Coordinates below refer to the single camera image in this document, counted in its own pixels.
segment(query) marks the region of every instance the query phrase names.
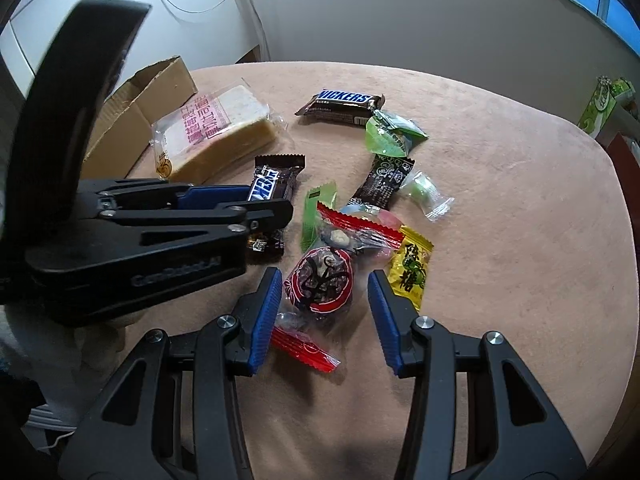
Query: red candy wrapper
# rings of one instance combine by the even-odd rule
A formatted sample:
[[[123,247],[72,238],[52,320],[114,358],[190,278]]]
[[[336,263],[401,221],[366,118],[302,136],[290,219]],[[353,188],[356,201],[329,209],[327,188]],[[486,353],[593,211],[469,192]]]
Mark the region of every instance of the red candy wrapper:
[[[283,283],[271,343],[299,361],[331,372],[340,360],[334,336],[357,302],[369,271],[386,264],[404,235],[318,202],[319,237]]]

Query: yellow candy wrapper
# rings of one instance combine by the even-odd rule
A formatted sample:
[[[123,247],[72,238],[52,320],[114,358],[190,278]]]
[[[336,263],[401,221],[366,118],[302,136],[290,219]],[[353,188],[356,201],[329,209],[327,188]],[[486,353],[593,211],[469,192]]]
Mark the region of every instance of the yellow candy wrapper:
[[[387,279],[394,293],[411,300],[419,313],[433,244],[406,225],[399,231],[404,241],[391,259]]]

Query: packaged bread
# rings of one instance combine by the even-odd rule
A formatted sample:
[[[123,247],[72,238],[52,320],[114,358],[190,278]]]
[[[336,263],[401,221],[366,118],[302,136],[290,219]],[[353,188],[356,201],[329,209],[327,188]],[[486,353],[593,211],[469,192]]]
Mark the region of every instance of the packaged bread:
[[[153,125],[156,171],[172,182],[202,184],[276,139],[282,120],[243,81],[197,93]]]

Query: screw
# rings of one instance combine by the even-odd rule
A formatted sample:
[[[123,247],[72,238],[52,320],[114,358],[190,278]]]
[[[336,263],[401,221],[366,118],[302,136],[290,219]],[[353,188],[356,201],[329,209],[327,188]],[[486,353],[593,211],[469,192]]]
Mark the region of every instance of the screw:
[[[229,314],[225,314],[224,316],[220,316],[218,318],[218,326],[220,328],[231,328],[236,324],[236,318],[230,316]]]
[[[504,343],[504,336],[500,332],[487,332],[486,340],[492,345],[501,345]]]
[[[162,341],[162,330],[158,330],[157,328],[149,330],[149,332],[147,332],[145,335],[145,339],[149,343],[157,343],[158,341]]]
[[[415,318],[415,323],[420,328],[431,328],[435,324],[435,321],[429,316],[418,316]]]
[[[229,224],[227,227],[230,231],[235,233],[244,233],[246,231],[246,227],[240,224]]]

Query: wall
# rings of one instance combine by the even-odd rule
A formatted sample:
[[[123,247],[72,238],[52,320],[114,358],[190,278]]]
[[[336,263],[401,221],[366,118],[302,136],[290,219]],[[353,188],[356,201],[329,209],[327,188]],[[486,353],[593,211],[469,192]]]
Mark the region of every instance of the wall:
[[[255,0],[273,60],[429,72],[577,122],[599,75],[640,58],[569,0]],[[384,92],[384,82],[369,91]]]
[[[26,93],[60,23],[78,0],[22,0],[0,34],[0,54]],[[175,9],[166,0],[137,0],[153,5],[123,68],[118,84],[136,70],[179,54],[191,70],[235,63],[257,44],[254,26],[243,19],[235,0],[209,12]],[[220,0],[170,0],[185,10],[203,10]]]

